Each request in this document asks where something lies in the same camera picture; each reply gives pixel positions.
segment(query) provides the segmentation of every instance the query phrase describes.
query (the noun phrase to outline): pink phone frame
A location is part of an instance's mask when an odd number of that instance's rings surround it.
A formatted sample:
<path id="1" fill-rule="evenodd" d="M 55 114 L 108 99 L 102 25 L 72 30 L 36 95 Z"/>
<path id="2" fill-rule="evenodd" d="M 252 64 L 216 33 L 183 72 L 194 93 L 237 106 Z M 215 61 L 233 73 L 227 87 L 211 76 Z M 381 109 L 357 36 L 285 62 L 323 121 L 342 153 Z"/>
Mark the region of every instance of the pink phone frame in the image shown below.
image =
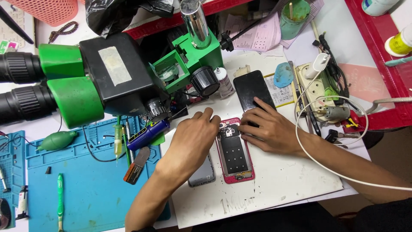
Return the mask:
<path id="1" fill-rule="evenodd" d="M 230 119 L 226 119 L 226 120 L 221 120 L 220 123 L 225 123 L 229 121 L 229 123 L 240 123 L 240 119 L 239 118 L 230 118 Z M 242 180 L 236 180 L 235 176 L 225 176 L 225 170 L 223 169 L 223 165 L 222 165 L 222 156 L 220 155 L 220 150 L 219 150 L 219 144 L 218 144 L 218 137 L 216 136 L 215 138 L 216 140 L 216 146 L 218 147 L 218 153 L 219 153 L 219 158 L 220 158 L 220 166 L 222 168 L 222 174 L 223 174 L 223 179 L 225 180 L 225 182 L 227 184 L 233 184 L 233 183 L 237 183 L 237 182 L 242 182 L 242 181 L 248 181 L 248 180 L 253 180 L 255 178 L 255 170 L 253 169 L 253 163 L 252 163 L 252 159 L 250 158 L 250 153 L 249 153 L 249 148 L 248 148 L 248 143 L 243 140 L 243 142 L 245 143 L 246 146 L 246 152 L 247 152 L 247 156 L 249 158 L 249 162 L 250 162 L 250 167 L 252 168 L 252 177 L 250 178 L 244 178 Z"/>

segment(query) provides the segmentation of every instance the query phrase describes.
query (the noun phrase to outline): green toothbrush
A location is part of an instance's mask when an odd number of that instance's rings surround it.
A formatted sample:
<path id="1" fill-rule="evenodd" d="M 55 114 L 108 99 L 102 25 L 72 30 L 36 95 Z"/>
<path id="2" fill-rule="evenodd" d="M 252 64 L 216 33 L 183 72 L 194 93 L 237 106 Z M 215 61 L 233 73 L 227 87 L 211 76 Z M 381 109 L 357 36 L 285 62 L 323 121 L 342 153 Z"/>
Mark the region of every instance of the green toothbrush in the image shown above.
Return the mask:
<path id="1" fill-rule="evenodd" d="M 57 177 L 57 193 L 59 194 L 59 206 L 57 215 L 59 216 L 59 232 L 63 232 L 63 174 L 59 173 Z"/>

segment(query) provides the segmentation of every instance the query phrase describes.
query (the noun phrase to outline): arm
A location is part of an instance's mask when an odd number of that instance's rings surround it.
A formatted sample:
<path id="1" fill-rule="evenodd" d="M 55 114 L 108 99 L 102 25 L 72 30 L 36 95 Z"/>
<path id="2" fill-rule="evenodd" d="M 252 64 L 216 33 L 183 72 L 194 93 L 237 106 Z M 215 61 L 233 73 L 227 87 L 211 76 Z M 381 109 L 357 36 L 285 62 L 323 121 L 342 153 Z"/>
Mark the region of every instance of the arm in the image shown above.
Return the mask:
<path id="1" fill-rule="evenodd" d="M 169 149 L 126 214 L 126 232 L 153 226 L 172 193 L 202 165 L 219 131 L 220 117 L 211 119 L 212 114 L 206 108 L 179 123 Z"/>
<path id="2" fill-rule="evenodd" d="M 265 111 L 260 108 L 248 110 L 243 114 L 239 130 L 261 140 L 249 135 L 243 135 L 242 138 L 265 152 L 291 154 L 309 159 L 297 142 L 295 125 L 262 100 L 255 97 L 255 101 Z M 248 121 L 253 121 L 260 127 L 248 126 Z M 339 174 L 374 184 L 411 187 L 411 184 L 382 167 L 336 147 L 317 135 L 300 129 L 298 134 L 303 146 L 315 160 Z M 386 203 L 412 197 L 412 191 L 372 187 L 351 181 L 348 183 L 372 203 Z"/>

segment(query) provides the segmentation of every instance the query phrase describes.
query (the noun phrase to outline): black plastic bag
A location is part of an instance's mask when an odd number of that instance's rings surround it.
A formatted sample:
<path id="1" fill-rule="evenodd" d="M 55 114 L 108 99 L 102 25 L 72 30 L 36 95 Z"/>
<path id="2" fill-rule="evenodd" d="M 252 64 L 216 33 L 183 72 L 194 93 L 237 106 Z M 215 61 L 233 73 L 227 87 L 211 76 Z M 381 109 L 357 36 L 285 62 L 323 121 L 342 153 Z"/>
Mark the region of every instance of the black plastic bag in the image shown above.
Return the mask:
<path id="1" fill-rule="evenodd" d="M 92 31 L 106 38 L 120 33 L 141 7 L 160 17 L 173 16 L 173 0 L 86 0 L 86 21 Z"/>

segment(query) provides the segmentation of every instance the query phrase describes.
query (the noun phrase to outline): pink basket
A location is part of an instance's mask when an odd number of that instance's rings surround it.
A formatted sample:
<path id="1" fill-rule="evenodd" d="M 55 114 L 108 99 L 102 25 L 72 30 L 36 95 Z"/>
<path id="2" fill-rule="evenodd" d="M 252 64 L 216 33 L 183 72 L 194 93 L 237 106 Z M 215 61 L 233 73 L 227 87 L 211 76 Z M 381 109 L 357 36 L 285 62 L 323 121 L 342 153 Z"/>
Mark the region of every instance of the pink basket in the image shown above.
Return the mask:
<path id="1" fill-rule="evenodd" d="M 77 0 L 7 0 L 50 26 L 59 26 L 77 15 Z"/>

